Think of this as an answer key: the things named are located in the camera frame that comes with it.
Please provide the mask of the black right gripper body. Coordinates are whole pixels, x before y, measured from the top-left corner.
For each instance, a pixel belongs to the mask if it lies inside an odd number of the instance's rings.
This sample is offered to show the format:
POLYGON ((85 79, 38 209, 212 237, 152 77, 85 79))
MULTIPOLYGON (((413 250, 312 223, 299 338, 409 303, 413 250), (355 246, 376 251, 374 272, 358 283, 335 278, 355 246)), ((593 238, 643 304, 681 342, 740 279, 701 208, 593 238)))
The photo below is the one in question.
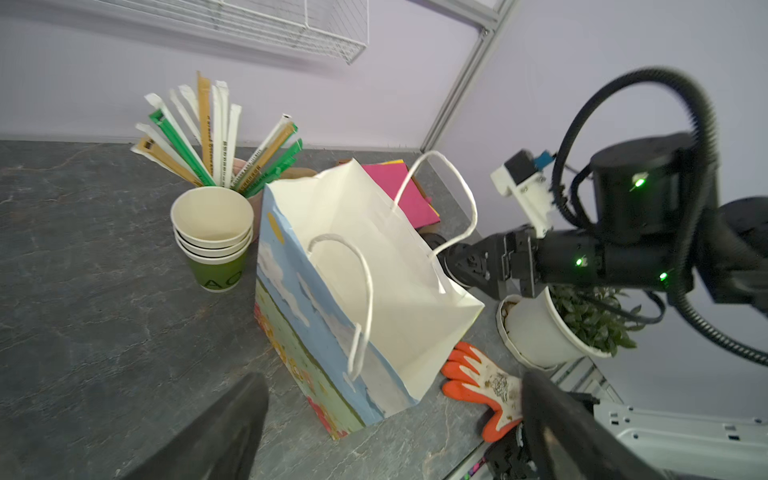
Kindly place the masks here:
POLYGON ((495 300, 503 300, 515 290, 525 298, 540 294, 540 275, 534 254, 535 230, 524 225, 490 235, 474 244, 456 243, 438 254, 445 273, 465 289, 477 288, 495 300))

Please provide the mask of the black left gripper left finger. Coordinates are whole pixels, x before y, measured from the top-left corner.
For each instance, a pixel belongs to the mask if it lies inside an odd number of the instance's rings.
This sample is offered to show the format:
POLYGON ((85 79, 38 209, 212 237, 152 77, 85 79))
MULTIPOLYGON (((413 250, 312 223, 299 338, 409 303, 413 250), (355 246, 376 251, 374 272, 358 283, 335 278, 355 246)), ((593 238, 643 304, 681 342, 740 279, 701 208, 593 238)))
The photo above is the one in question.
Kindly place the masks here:
POLYGON ((247 479, 269 407, 266 379, 245 375, 128 479, 247 479))

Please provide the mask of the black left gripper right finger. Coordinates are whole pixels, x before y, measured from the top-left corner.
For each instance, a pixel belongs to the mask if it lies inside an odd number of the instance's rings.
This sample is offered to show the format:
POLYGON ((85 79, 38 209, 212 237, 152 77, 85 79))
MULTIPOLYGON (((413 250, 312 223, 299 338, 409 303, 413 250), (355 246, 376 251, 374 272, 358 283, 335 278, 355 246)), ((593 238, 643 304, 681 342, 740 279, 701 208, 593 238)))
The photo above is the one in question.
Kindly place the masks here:
POLYGON ((540 479, 660 477, 542 372, 525 373, 521 395, 525 438, 540 479))

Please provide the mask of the green white paper bag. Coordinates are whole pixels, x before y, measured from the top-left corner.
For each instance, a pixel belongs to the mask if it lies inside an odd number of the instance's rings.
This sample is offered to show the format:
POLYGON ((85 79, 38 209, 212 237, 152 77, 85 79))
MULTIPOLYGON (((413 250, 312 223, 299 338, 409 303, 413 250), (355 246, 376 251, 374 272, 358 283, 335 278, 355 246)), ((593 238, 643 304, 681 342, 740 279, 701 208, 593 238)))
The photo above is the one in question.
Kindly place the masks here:
POLYGON ((483 303, 356 161, 263 192, 254 315, 331 438, 417 405, 483 303))

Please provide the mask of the paper cups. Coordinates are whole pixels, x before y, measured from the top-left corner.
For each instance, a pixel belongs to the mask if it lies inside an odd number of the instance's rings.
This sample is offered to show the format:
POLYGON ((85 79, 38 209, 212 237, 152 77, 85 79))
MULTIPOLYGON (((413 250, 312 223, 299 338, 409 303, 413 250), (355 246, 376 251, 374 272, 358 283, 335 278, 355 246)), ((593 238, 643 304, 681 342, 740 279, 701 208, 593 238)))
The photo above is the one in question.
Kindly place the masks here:
POLYGON ((223 187, 198 187, 174 201, 170 219, 199 286, 213 293, 233 289, 254 239, 255 215, 248 200, 223 187))

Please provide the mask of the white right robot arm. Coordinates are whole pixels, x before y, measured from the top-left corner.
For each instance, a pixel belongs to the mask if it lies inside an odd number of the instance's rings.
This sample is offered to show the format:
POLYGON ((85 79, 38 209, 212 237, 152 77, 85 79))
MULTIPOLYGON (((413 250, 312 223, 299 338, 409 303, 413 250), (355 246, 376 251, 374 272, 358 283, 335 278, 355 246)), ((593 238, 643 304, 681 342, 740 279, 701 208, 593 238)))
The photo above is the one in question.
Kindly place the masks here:
POLYGON ((767 200, 718 199, 719 149, 711 103, 684 73, 646 67, 608 82, 579 110, 559 149, 522 150, 493 173, 522 226, 475 243, 430 233, 444 272, 499 303, 497 326, 522 364, 549 370, 632 349, 631 335, 674 310, 723 350, 757 365, 765 351, 707 321, 689 294, 701 280, 720 304, 767 309, 767 200), (595 153, 570 182, 563 173, 591 115, 640 84, 676 95, 691 127, 595 153))

